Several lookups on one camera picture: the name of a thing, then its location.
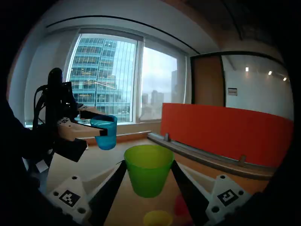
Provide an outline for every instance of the window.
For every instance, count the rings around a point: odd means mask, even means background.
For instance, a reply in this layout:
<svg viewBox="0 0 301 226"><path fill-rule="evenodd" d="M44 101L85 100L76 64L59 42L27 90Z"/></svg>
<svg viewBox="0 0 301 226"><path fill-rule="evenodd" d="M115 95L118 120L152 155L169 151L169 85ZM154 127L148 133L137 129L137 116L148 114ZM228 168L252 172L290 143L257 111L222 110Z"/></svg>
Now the window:
<svg viewBox="0 0 301 226"><path fill-rule="evenodd" d="M161 119L163 103L184 103L185 69L184 54L145 41L139 121Z"/></svg>
<svg viewBox="0 0 301 226"><path fill-rule="evenodd" d="M77 102L113 114L119 118L118 122L131 122L129 111L115 113L113 109L132 106L136 48L136 40L82 34L70 70Z"/></svg>
<svg viewBox="0 0 301 226"><path fill-rule="evenodd" d="M118 123L158 121L164 102L184 102L186 54L142 37L81 34L67 80L78 103Z"/></svg>

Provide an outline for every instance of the blue plastic cup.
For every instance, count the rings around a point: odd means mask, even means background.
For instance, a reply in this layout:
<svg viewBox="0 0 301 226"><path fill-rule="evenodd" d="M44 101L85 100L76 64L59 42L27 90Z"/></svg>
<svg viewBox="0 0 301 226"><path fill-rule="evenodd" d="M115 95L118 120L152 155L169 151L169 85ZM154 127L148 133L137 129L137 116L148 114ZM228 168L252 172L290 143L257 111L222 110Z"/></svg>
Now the blue plastic cup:
<svg viewBox="0 0 301 226"><path fill-rule="evenodd" d="M117 117L114 115L98 115L90 120L91 126L108 130L107 136L96 136L100 149L110 150L116 146Z"/></svg>

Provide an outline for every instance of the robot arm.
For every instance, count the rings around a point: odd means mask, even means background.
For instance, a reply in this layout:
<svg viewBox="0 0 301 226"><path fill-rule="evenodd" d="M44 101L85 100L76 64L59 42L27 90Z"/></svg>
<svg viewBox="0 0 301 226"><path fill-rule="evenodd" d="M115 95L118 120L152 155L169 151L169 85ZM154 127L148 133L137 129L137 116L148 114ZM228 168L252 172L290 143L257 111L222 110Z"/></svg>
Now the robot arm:
<svg viewBox="0 0 301 226"><path fill-rule="evenodd" d="M39 91L42 91L42 95L37 105L34 99L33 131L45 127L53 134L50 141L52 146L48 147L49 149L52 148L57 154L77 162L87 148L86 141L79 138L108 135L106 128L83 125L75 121L74 118L78 114L81 119L91 119L103 113L75 101L71 82L62 82L61 69L52 69L48 76L48 84L39 87L36 94ZM46 121L44 125L38 125L39 113L43 107L46 108Z"/></svg>

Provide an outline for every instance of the building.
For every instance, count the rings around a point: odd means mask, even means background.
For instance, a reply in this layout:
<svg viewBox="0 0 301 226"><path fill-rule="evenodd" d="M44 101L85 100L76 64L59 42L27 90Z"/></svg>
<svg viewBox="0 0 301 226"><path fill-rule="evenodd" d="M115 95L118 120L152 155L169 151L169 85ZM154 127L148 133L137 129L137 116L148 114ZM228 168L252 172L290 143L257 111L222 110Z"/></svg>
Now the building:
<svg viewBox="0 0 301 226"><path fill-rule="evenodd" d="M150 102L154 107L162 106L162 103L164 102L164 93L159 93L158 91L153 90Z"/></svg>
<svg viewBox="0 0 301 226"><path fill-rule="evenodd" d="M178 71L172 71L172 82L171 82L171 102L172 103L177 103L178 102Z"/></svg>
<svg viewBox="0 0 301 226"><path fill-rule="evenodd" d="M142 94L142 104L148 104L148 94L144 93Z"/></svg>
<svg viewBox="0 0 301 226"><path fill-rule="evenodd" d="M130 122L133 61L128 56L134 45L101 37L80 38L70 72L75 101Z"/></svg>

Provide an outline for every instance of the green plastic cup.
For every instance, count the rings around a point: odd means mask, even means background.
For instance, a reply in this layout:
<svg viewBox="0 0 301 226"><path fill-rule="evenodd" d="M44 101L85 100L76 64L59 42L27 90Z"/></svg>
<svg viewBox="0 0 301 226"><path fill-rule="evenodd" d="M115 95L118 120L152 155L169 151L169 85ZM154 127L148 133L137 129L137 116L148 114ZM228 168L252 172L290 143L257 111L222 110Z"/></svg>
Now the green plastic cup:
<svg viewBox="0 0 301 226"><path fill-rule="evenodd" d="M134 192L144 198L159 195L173 162L173 152L159 145L139 145L124 154Z"/></svg>

